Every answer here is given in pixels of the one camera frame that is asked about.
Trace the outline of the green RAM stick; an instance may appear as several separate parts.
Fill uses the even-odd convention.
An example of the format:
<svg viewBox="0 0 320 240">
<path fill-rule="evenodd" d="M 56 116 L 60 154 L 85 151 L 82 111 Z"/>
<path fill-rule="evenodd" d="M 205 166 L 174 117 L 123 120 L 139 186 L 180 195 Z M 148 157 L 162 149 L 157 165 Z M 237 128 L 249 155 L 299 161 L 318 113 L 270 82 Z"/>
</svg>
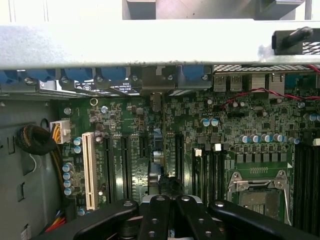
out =
<svg viewBox="0 0 320 240">
<path fill-rule="evenodd" d="M 193 159 L 193 182 L 194 182 L 194 193 L 198 197 L 202 197 L 202 177 L 203 177 L 203 158 L 202 150 L 200 148 L 194 148 L 194 159 Z"/>
</svg>

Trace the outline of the CPU socket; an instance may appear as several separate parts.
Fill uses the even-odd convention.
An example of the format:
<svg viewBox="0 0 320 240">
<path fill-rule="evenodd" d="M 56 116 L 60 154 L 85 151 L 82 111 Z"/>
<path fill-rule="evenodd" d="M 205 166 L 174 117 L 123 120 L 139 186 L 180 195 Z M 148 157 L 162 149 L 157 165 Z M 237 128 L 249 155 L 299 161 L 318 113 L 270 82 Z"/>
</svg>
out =
<svg viewBox="0 0 320 240">
<path fill-rule="evenodd" d="M 235 171 L 231 174 L 226 200 L 239 206 L 285 223 L 284 183 L 290 182 L 284 170 L 274 177 L 243 178 Z"/>
</svg>

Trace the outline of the short black expansion slot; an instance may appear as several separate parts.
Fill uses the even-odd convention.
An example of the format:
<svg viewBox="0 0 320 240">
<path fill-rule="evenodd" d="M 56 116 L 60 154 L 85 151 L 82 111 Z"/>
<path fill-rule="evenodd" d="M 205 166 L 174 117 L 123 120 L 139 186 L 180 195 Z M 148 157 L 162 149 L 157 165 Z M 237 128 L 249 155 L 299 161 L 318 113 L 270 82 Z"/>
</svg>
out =
<svg viewBox="0 0 320 240">
<path fill-rule="evenodd" d="M 148 154 L 148 136 L 147 135 L 141 135 L 139 137 L 139 154 L 140 158 L 147 158 L 149 156 Z"/>
</svg>

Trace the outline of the white expansion slot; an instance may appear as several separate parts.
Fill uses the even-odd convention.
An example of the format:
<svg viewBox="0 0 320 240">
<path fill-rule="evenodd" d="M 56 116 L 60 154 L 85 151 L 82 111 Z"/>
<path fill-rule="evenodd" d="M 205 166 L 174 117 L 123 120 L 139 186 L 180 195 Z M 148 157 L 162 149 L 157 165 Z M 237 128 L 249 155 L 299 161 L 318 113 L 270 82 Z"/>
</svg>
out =
<svg viewBox="0 0 320 240">
<path fill-rule="evenodd" d="M 93 132 L 85 132 L 81 137 L 86 209 L 88 211 L 94 211 L 98 208 L 98 178 L 95 136 Z"/>
</svg>

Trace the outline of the thin metal locking lever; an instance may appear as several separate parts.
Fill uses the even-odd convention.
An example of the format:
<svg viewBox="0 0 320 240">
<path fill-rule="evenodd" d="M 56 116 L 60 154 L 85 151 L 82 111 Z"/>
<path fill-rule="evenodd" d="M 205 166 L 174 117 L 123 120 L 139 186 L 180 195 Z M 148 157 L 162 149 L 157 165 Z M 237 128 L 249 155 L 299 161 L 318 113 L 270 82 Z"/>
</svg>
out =
<svg viewBox="0 0 320 240">
<path fill-rule="evenodd" d="M 290 186 L 288 181 L 286 180 L 283 187 L 284 192 L 284 202 L 285 202 L 285 220 L 284 222 L 290 226 L 292 226 L 292 222 L 290 220 Z"/>
</svg>

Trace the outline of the green motherboard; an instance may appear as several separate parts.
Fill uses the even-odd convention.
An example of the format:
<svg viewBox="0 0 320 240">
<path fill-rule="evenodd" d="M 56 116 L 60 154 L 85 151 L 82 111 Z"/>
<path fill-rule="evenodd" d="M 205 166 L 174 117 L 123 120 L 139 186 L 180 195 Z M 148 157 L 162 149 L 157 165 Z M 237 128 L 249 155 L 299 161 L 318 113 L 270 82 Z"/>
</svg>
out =
<svg viewBox="0 0 320 240">
<path fill-rule="evenodd" d="M 125 199 L 121 137 L 130 136 L 132 198 L 140 203 L 150 194 L 148 169 L 151 161 L 154 116 L 149 97 L 90 98 L 64 102 L 59 109 L 70 121 L 71 140 L 61 146 L 65 196 L 77 216 L 86 208 L 82 134 L 94 133 L 98 206 L 108 205 L 105 179 L 104 137 L 111 137 L 115 201 Z M 293 226 L 295 145 L 309 148 L 309 233 L 312 205 L 312 147 L 320 146 L 320 70 L 314 73 L 216 75 L 212 87 L 202 91 L 178 91 L 165 95 L 167 177 L 175 175 L 175 134 L 184 136 L 183 194 L 194 193 L 194 148 L 202 150 L 202 197 L 205 205 L 221 197 L 222 145 L 227 155 L 227 185 L 233 172 L 244 179 L 273 178 L 284 170 L 290 185 L 290 219 Z M 148 157 L 140 158 L 139 137 L 148 137 Z M 204 194 L 204 148 L 210 145 L 209 199 Z M 214 198 L 213 151 L 220 152 L 219 195 Z M 302 163 L 300 168 L 300 229 L 302 227 Z"/>
</svg>

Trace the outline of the white power connector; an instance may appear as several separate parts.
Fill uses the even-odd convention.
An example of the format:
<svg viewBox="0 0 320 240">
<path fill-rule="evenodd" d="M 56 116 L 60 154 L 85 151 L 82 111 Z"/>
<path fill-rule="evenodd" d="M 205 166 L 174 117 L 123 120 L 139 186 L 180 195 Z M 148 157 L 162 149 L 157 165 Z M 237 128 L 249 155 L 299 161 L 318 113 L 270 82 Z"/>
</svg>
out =
<svg viewBox="0 0 320 240">
<path fill-rule="evenodd" d="M 50 122 L 50 132 L 53 140 L 62 145 L 71 141 L 71 127 L 69 120 L 58 120 Z"/>
</svg>

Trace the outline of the blue card retention clip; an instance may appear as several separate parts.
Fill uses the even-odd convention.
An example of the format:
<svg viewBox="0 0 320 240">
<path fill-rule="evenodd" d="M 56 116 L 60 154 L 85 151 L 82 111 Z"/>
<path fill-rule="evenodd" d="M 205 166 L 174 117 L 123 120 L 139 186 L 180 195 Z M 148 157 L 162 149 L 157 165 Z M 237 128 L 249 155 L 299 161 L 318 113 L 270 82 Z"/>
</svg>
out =
<svg viewBox="0 0 320 240">
<path fill-rule="evenodd" d="M 23 80 L 25 70 L 0 70 L 0 84 L 16 84 Z"/>
<path fill-rule="evenodd" d="M 208 80 L 204 65 L 184 65 L 182 73 L 187 81 Z"/>
<path fill-rule="evenodd" d="M 55 69 L 28 69 L 26 72 L 29 77 L 40 80 L 42 82 L 56 80 Z"/>
<path fill-rule="evenodd" d="M 125 67 L 102 67 L 101 75 L 110 81 L 120 81 L 126 78 Z"/>
<path fill-rule="evenodd" d="M 93 70 L 92 68 L 86 67 L 74 67 L 74 68 L 65 68 L 64 69 L 65 75 L 74 81 L 84 82 L 88 80 L 92 80 L 93 77 Z"/>
</svg>

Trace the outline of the open PC case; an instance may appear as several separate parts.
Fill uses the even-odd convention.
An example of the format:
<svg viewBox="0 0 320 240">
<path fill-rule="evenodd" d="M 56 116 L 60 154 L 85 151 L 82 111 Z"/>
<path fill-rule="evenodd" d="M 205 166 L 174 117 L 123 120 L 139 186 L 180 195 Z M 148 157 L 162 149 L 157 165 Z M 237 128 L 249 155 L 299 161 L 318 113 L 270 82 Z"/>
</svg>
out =
<svg viewBox="0 0 320 240">
<path fill-rule="evenodd" d="M 275 55 L 275 31 L 313 29 L 313 36 L 302 43 L 301 55 Z M 204 65 L 207 80 L 186 80 L 182 67 Z M 0 70 L 25 70 L 21 82 L 0 83 L 3 100 L 47 101 L 54 120 L 63 120 L 63 103 L 81 99 L 144 97 L 142 70 L 161 67 L 171 76 L 174 89 L 201 92 L 213 86 L 217 75 L 255 75 L 267 73 L 315 73 L 320 71 L 320 21 L 257 21 L 251 19 L 120 20 L 109 23 L 44 23 L 37 25 L 0 24 Z M 124 80 L 108 80 L 101 68 L 124 67 Z M 93 79 L 78 82 L 68 78 L 67 68 L 92 68 Z M 31 78 L 27 70 L 55 69 L 56 80 Z M 60 190 L 60 205 L 42 231 L 49 232 L 92 212 L 77 216 L 66 197 L 63 180 L 62 144 L 47 128 L 27 124 L 15 133 L 15 143 L 30 156 L 49 155 Z M 167 240 L 195 240 L 177 227 L 177 205 L 170 198 Z"/>
</svg>

